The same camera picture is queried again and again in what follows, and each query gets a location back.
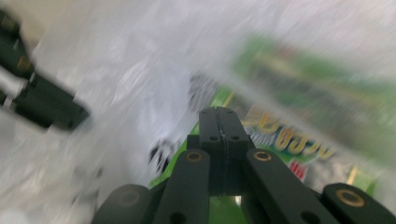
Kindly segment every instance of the crumpled plastic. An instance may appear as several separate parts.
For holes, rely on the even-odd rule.
[[[89,223],[113,189],[147,186],[161,172],[150,151],[169,148],[162,157],[171,157],[205,106],[191,108],[191,79],[199,73],[326,138],[235,76],[234,60],[250,36],[265,35],[344,62],[362,78],[393,81],[395,15],[390,0],[76,1],[34,56],[42,71],[76,91],[92,117],[63,133],[0,114],[0,211],[21,212],[30,224]],[[364,163],[358,148],[353,153]],[[372,170],[375,197],[396,212],[392,161]]]

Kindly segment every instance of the brass screw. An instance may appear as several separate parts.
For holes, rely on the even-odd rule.
[[[10,19],[9,17],[4,17],[3,20],[1,21],[1,27],[3,27],[3,29],[11,31],[12,29],[14,29],[15,26],[15,21],[13,21],[12,19]]]
[[[30,69],[32,64],[30,63],[30,60],[26,56],[21,56],[20,60],[18,61],[17,68],[21,70],[22,72],[25,72]]]
[[[339,189],[335,192],[335,196],[337,196],[341,202],[353,207],[363,207],[365,205],[364,199],[350,189]]]
[[[128,190],[123,192],[118,200],[119,205],[123,207],[129,207],[137,204],[140,200],[140,194],[134,190]]]
[[[202,159],[202,154],[198,152],[190,152],[187,154],[186,158],[188,161],[197,162]]]
[[[272,156],[269,153],[259,151],[254,153],[254,158],[258,161],[270,161]]]

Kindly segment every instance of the plastic sheet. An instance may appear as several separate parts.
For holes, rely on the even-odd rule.
[[[388,0],[76,1],[46,32],[35,59],[77,91],[92,118],[73,133],[60,133],[1,114],[0,180],[6,184],[0,187],[0,211],[7,218],[27,217],[30,224],[89,223],[116,187],[147,186],[206,106],[211,94],[197,88],[213,88],[197,84],[197,75],[205,74],[362,166],[367,161],[378,178],[375,197],[395,212],[395,183],[387,178],[395,169],[394,151],[378,146],[377,153],[390,159],[380,161],[385,168],[375,168],[358,148],[351,152],[320,133],[233,70],[248,40],[259,35],[337,59],[358,77],[391,82],[395,12]],[[162,154],[150,157],[156,151]],[[345,171],[317,169],[328,171],[320,185]]]

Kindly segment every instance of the transparent plastic wrap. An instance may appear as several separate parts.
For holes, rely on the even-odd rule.
[[[382,133],[367,132],[379,139],[371,152],[387,160],[362,158],[358,147],[351,148],[356,145],[334,141],[235,69],[251,37],[262,36],[343,62],[353,77],[391,83],[395,15],[390,0],[76,1],[46,32],[34,56],[43,71],[76,90],[92,117],[73,133],[61,133],[1,115],[7,118],[1,119],[0,180],[6,184],[0,188],[0,218],[89,223],[113,189],[125,183],[148,186],[194,127],[197,111],[218,91],[202,74],[337,148],[331,162],[309,170],[321,175],[305,184],[320,189],[345,179],[357,164],[371,172],[374,196],[395,213],[396,183],[389,175],[396,170],[395,157],[389,145],[381,146]],[[377,118],[393,132],[393,116]],[[343,122],[353,132],[355,120]]]

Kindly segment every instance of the plastic bag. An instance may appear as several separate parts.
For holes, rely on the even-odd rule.
[[[7,197],[0,209],[21,212],[30,223],[87,223],[116,187],[147,186],[210,98],[191,103],[198,73],[350,154],[236,76],[233,66],[248,40],[262,35],[336,58],[363,78],[393,79],[395,10],[386,0],[75,2],[46,32],[35,59],[77,91],[92,119],[70,134],[44,133],[23,120],[2,125],[13,141],[7,139],[12,155],[3,156],[2,149],[7,169],[0,178],[7,184],[0,195]],[[150,155],[158,151],[163,154]],[[392,153],[387,157],[394,158]],[[364,164],[359,156],[350,158]],[[395,184],[384,177],[394,167],[384,165],[386,170],[372,168],[384,183],[376,197],[396,211],[389,197]],[[332,182],[332,175],[322,184]]]

